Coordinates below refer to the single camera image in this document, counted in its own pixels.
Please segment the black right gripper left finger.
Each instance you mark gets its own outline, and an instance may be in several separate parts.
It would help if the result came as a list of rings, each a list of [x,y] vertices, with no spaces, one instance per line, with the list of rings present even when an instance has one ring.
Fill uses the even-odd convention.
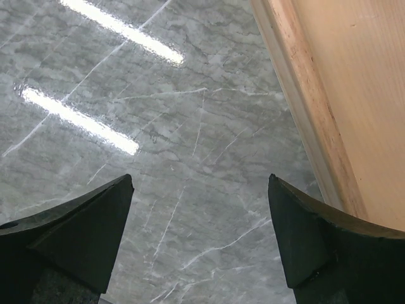
[[[1,225],[1,303],[98,303],[107,291],[134,187],[125,174]]]

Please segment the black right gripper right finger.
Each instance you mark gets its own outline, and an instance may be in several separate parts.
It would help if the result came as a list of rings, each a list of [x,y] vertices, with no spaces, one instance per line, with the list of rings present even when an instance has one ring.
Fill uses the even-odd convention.
[[[274,174],[268,199],[297,303],[404,303],[404,232],[346,214]]]

